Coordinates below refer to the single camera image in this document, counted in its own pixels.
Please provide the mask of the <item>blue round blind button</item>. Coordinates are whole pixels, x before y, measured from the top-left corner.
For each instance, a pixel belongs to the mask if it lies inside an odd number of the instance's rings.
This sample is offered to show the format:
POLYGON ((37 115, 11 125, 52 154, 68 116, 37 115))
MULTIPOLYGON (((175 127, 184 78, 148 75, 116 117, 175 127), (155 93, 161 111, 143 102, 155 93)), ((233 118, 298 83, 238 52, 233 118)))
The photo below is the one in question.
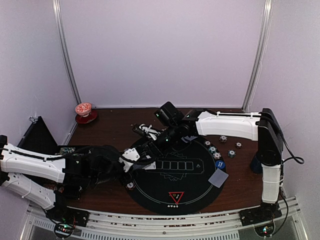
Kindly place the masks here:
POLYGON ((226 167, 226 164, 225 164, 225 162, 222 161, 222 160, 217 160, 217 161, 215 162, 215 166, 216 166, 216 168, 222 170, 222 169, 224 169, 224 168, 226 167))

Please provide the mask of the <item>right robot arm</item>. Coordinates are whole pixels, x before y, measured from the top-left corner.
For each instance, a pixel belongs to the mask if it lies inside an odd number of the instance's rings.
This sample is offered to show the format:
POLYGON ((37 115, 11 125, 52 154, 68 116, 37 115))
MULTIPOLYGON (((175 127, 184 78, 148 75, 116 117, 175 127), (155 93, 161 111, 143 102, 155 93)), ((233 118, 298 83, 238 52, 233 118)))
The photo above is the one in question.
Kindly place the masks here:
POLYGON ((280 213, 278 198, 284 178, 283 149, 288 149, 283 131, 269 108, 260 112, 224 113, 196 108, 187 114, 166 102, 155 113, 166 126, 155 130, 139 124, 137 130, 149 139, 147 150, 159 155, 177 140, 186 136, 228 136, 244 138, 258 143, 256 159, 262 168, 262 196, 258 207, 240 211, 242 223, 272 221, 280 213))

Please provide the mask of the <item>card seat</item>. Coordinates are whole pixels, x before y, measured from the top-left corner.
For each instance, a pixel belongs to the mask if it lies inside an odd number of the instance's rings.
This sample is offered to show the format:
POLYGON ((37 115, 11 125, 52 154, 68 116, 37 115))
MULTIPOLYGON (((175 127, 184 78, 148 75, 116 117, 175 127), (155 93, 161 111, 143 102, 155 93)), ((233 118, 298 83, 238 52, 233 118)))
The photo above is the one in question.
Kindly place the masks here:
POLYGON ((197 138, 197 136, 184 136, 181 138, 181 140, 185 143, 189 143, 192 142, 193 140, 195 140, 197 138))
POLYGON ((228 179, 228 177, 229 175, 226 172, 218 168, 208 179, 208 182, 216 188, 220 188, 228 179))

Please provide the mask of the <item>red triangle marker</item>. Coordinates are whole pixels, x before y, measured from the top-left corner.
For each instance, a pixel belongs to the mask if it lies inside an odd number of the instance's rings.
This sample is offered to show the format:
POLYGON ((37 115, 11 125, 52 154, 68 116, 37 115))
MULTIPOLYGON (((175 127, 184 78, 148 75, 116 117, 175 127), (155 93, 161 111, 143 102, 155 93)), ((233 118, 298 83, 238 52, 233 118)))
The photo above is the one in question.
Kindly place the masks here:
POLYGON ((182 199, 182 197, 184 196, 184 191, 174 191, 174 192, 169 192, 169 196, 172 198, 172 200, 174 201, 174 203, 176 205, 178 205, 182 199))

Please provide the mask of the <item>green chip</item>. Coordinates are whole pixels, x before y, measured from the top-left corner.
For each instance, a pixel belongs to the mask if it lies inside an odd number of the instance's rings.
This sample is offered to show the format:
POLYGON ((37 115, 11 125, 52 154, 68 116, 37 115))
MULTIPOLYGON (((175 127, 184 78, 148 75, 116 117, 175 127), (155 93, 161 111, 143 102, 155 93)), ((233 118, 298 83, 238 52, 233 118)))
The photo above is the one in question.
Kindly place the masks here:
POLYGON ((212 154, 214 154, 214 153, 216 153, 217 152, 217 148, 215 147, 215 146, 210 146, 209 148, 208 148, 208 150, 209 150, 209 152, 210 153, 212 153, 212 154))

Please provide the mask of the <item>blue white chip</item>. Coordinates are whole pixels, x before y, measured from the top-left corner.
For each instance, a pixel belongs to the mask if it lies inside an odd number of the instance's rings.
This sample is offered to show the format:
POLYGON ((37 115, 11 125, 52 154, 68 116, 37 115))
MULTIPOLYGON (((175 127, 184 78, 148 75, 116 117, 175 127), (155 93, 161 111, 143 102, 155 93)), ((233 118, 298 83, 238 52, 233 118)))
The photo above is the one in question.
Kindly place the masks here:
POLYGON ((221 155, 220 152, 214 152, 214 153, 212 154, 212 156, 213 156, 213 158, 214 158, 215 160, 219 160, 219 159, 221 159, 221 157, 222 157, 222 155, 221 155))

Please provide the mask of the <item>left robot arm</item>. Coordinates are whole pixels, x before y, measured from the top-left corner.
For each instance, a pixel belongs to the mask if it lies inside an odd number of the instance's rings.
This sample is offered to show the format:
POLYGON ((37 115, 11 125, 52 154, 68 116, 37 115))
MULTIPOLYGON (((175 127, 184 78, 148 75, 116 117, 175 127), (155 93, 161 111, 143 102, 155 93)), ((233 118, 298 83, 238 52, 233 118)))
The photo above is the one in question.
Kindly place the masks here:
POLYGON ((117 179, 131 164, 110 145, 81 146, 73 152, 50 155, 22 149, 0 137, 0 185, 45 210, 51 210, 61 222, 72 218, 65 196, 56 187, 47 187, 33 178, 63 188, 80 191, 117 179))

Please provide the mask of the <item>blue playing card deck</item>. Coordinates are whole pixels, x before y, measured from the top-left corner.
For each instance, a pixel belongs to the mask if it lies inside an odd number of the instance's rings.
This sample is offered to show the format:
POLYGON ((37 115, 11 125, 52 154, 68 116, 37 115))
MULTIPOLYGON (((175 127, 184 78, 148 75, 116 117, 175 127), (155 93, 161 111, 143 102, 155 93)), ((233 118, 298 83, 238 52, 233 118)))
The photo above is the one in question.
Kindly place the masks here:
POLYGON ((155 170, 156 169, 156 162, 153 161, 152 163, 144 165, 144 166, 140 166, 137 169, 138 170, 155 170))

